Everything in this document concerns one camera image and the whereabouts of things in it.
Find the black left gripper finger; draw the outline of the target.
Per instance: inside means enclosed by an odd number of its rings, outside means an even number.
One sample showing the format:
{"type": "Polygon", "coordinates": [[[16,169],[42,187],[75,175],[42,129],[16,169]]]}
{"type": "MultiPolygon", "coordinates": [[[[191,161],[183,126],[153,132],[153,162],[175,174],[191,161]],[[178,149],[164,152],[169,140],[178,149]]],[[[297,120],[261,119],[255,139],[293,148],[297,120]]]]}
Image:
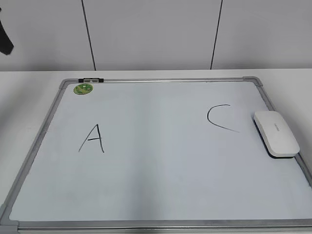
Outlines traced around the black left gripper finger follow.
{"type": "Polygon", "coordinates": [[[14,45],[8,37],[2,22],[0,21],[0,52],[4,55],[10,55],[14,49],[14,45]]]}

